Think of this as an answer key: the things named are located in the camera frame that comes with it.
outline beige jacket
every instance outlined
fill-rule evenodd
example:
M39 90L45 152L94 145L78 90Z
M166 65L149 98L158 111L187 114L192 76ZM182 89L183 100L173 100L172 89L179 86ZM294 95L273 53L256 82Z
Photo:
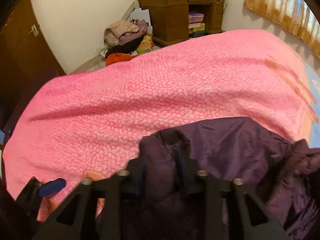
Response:
M116 21L109 25L104 31L104 43L113 47L119 44L120 37L125 33L138 32L139 26L124 20Z

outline door handle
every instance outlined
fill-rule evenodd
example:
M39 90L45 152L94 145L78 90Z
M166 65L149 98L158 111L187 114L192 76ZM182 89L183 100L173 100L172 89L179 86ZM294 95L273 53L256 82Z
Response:
M31 26L31 32L29 32L28 35L30 35L31 33L33 33L35 37L39 35L39 32L35 24Z

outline pink bedspread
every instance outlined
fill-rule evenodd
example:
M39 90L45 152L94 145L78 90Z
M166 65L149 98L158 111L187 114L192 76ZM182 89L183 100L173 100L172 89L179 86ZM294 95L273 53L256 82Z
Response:
M55 78L34 96L4 150L8 190L32 176L64 178L59 204L90 170L106 177L138 154L141 137L203 119L249 116L295 140L307 104L266 59L301 77L303 62L276 36L231 31L128 62ZM48 211L41 209L41 219Z

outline pink box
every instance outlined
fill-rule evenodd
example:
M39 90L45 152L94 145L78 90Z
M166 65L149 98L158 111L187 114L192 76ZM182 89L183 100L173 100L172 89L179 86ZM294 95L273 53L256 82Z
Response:
M189 23L200 23L203 21L204 14L191 12L189 13Z

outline orange cloth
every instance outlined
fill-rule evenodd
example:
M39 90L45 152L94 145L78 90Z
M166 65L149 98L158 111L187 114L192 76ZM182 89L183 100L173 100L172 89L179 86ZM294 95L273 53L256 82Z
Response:
M128 61L133 59L136 56L131 56L129 54L124 54L121 52L118 53L112 53L110 54L107 59L106 59L106 66L116 63L116 62L120 62L120 61Z

